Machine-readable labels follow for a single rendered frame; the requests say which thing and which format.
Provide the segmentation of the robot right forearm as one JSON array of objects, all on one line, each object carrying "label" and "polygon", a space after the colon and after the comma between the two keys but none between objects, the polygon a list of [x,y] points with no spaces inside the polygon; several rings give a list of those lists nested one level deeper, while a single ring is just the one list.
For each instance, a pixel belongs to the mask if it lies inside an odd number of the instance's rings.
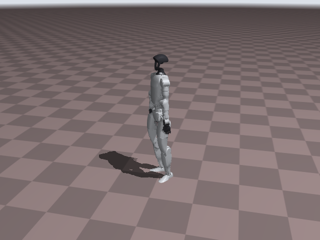
[{"label": "robot right forearm", "polygon": [[154,105],[155,104],[152,103],[151,96],[149,95],[149,109],[152,109],[152,111],[153,111],[155,109]]}]

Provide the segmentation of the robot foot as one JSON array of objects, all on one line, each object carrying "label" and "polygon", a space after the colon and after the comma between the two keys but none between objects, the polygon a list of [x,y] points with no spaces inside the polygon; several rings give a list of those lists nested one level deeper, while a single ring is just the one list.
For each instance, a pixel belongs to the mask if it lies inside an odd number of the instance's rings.
[{"label": "robot foot", "polygon": [[170,175],[168,176],[167,174],[165,174],[161,179],[158,180],[159,183],[164,183],[167,180],[169,180],[170,178],[172,178],[174,175],[172,172],[170,172]]},{"label": "robot foot", "polygon": [[164,167],[160,168],[160,166],[158,166],[158,167],[150,169],[150,171],[151,172],[165,172],[165,169],[164,169]]}]

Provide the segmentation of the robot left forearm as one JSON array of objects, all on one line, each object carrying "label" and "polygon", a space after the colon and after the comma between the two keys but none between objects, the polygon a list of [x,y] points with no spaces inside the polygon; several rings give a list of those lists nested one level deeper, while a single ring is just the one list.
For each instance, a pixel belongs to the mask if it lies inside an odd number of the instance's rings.
[{"label": "robot left forearm", "polygon": [[164,120],[165,125],[169,124],[169,103],[167,100],[163,101],[163,107],[162,107],[162,118]]}]

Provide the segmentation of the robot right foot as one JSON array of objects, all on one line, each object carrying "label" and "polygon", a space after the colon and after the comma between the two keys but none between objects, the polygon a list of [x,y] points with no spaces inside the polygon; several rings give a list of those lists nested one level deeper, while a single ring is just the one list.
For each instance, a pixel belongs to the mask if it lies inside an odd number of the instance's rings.
[{"label": "robot right foot", "polygon": [[165,169],[164,169],[164,167],[160,168],[160,166],[158,166],[158,167],[150,169],[150,171],[151,172],[165,172]]}]

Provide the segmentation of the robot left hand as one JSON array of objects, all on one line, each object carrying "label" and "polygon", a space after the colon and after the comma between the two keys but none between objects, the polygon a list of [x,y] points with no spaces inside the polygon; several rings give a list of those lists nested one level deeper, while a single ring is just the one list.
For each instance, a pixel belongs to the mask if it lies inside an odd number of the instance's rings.
[{"label": "robot left hand", "polygon": [[[170,121],[170,120],[169,120]],[[163,120],[163,129],[162,131],[164,131],[166,134],[169,134],[171,133],[171,128],[170,128],[170,123],[169,124],[165,124],[165,121]]]}]

